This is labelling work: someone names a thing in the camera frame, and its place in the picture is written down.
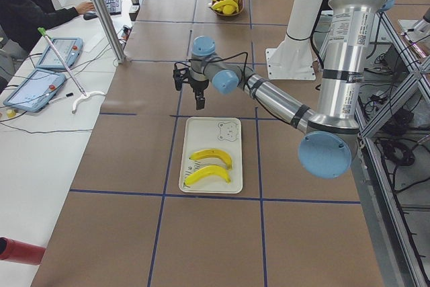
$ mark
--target green tip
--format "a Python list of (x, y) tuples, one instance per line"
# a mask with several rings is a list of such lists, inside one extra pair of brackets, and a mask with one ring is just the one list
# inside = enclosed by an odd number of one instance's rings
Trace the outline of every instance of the green tip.
[(43, 27), (38, 28), (39, 33), (41, 33), (42, 36), (46, 36), (46, 30)]

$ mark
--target person's hand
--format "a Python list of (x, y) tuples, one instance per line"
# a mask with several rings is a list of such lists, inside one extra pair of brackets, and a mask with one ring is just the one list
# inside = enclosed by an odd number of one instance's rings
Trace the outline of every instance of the person's hand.
[(83, 15), (87, 11), (93, 11), (94, 10), (94, 4), (90, 1), (87, 1), (85, 3), (80, 3), (78, 6), (75, 6), (75, 9), (79, 15)]

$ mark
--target black mouse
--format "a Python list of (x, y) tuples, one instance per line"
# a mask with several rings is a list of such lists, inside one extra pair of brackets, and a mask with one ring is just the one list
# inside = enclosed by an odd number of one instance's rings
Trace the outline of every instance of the black mouse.
[(83, 14), (83, 19), (90, 20), (97, 17), (97, 13), (95, 11), (87, 11)]

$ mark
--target blue joint cap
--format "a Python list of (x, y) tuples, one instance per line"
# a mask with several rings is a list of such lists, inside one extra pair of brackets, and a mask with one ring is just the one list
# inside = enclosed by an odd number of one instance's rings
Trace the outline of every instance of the blue joint cap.
[(199, 36), (193, 42), (191, 53), (196, 56), (208, 56), (215, 53), (215, 41), (208, 36)]
[(212, 84), (220, 93), (229, 94), (237, 88), (239, 78), (236, 73), (230, 70), (222, 70), (212, 78)]
[(378, 11), (387, 11), (389, 9), (391, 9), (394, 6), (394, 3), (396, 3), (396, 0), (387, 0), (387, 2), (385, 3), (385, 5), (382, 6), (381, 9), (379, 9)]
[(306, 134), (298, 147), (298, 158), (309, 173), (326, 179), (342, 175), (351, 166), (346, 142), (325, 131)]

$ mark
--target white desk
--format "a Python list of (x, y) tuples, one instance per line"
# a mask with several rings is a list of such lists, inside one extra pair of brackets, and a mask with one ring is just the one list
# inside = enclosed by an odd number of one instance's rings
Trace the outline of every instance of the white desk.
[[(123, 0), (122, 15), (111, 16), (117, 32), (122, 26), (131, 26), (128, 17), (129, 0)], [(104, 37), (99, 19), (85, 21), (83, 16), (57, 28), (48, 30), (52, 37), (81, 37), (83, 52), (76, 65), (95, 58), (107, 49), (101, 58), (89, 64), (77, 75), (86, 91), (107, 92), (116, 70), (113, 51)], [(41, 39), (32, 53), (46, 48)], [(9, 82), (19, 85), (33, 70), (27, 60)], [(0, 104), (11, 93), (6, 89), (0, 95)], [(92, 129), (99, 114), (104, 97), (95, 96), (78, 105), (76, 114), (71, 114), (72, 103), (80, 96), (76, 85), (68, 80), (58, 91), (57, 97), (73, 92), (74, 96), (47, 105), (37, 114), (24, 116), (7, 122), (7, 125), (29, 131)], [(8, 119), (7, 108), (0, 108), (0, 120)], [(61, 211), (70, 184), (90, 137), (90, 132), (55, 132), (51, 134), (28, 134), (0, 124), (0, 237), (47, 246)], [(38, 266), (0, 261), (0, 285), (27, 287), (31, 284)]]

